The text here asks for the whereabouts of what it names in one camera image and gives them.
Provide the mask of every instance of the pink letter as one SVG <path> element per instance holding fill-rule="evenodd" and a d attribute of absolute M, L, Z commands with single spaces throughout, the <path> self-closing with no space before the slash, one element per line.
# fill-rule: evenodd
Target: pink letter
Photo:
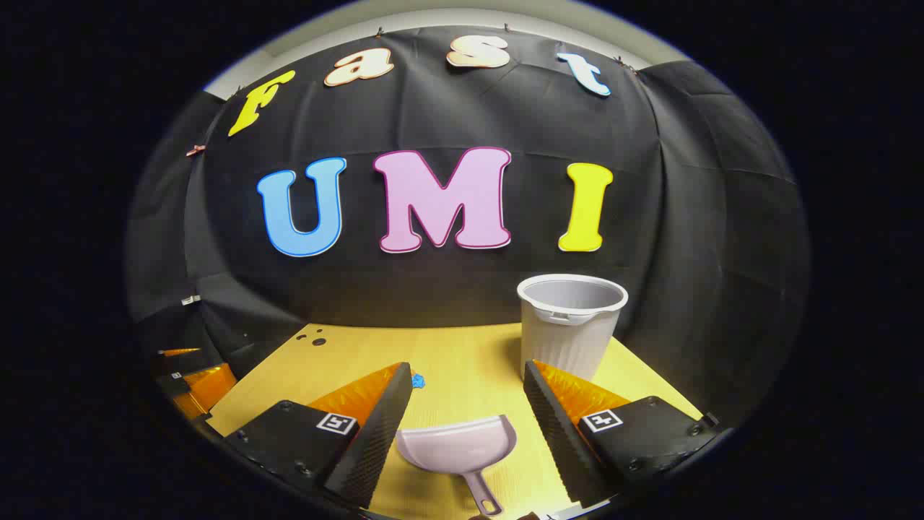
<path fill-rule="evenodd" d="M 468 249 L 492 249 L 510 243 L 501 198 L 508 164 L 510 152 L 503 148 L 471 148 L 462 154 L 443 187 L 419 153 L 380 155 L 374 166 L 385 175 L 388 215 L 388 234 L 379 242 L 382 250 L 408 253 L 420 247 L 423 239 L 411 228 L 412 210 L 433 245 L 443 247 L 462 206 L 465 220 L 456 233 L 457 244 Z"/>

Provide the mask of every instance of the white dustpan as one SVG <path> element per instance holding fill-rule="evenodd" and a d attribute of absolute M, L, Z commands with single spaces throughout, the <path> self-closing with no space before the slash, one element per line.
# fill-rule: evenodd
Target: white dustpan
<path fill-rule="evenodd" d="M 493 516 L 504 510 L 481 471 L 499 463 L 517 446 L 517 431 L 506 415 L 444 427 L 403 429 L 395 437 L 398 451 L 416 467 L 461 475 L 481 514 Z M 485 501 L 491 503 L 491 511 Z"/>

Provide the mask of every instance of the white plastic cup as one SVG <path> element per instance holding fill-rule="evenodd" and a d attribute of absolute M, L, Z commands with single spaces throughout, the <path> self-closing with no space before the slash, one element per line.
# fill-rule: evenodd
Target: white plastic cup
<path fill-rule="evenodd" d="M 520 376 L 536 359 L 590 380 L 613 336 L 629 295 L 606 279 L 542 275 L 517 286 L 522 317 Z"/>

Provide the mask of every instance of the dustpan handle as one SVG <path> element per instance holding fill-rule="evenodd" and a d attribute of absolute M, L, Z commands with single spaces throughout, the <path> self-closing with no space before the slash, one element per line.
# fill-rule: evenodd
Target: dustpan handle
<path fill-rule="evenodd" d="M 497 503 L 497 499 L 494 498 L 491 490 L 488 489 L 488 484 L 484 481 L 484 477 L 481 476 L 481 471 L 476 473 L 465 473 L 462 477 L 465 479 L 466 484 L 468 484 L 468 490 L 471 491 L 471 496 L 475 499 L 475 503 L 478 504 L 478 510 L 481 511 L 481 514 L 485 516 L 494 516 L 500 514 L 504 510 L 501 504 Z M 483 501 L 491 503 L 492 509 L 490 511 L 484 508 Z"/>

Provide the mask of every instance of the blue object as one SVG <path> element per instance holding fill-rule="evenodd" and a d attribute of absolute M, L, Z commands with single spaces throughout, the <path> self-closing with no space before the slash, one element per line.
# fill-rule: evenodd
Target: blue object
<path fill-rule="evenodd" d="M 599 95 L 610 95 L 610 87 L 597 81 L 594 74 L 600 74 L 600 69 L 591 65 L 583 56 L 572 55 L 569 53 L 558 53 L 558 59 L 564 59 L 571 67 L 571 73 L 574 74 L 578 83 L 587 90 Z"/>
<path fill-rule="evenodd" d="M 284 169 L 260 179 L 257 192 L 263 197 L 266 233 L 280 253 L 314 256 L 330 249 L 340 238 L 342 216 L 338 176 L 346 168 L 347 160 L 343 157 L 314 161 L 305 168 L 305 176 L 314 180 L 318 205 L 318 227 L 309 232 L 299 231 L 293 224 L 289 186 L 295 182 L 295 172 Z"/>

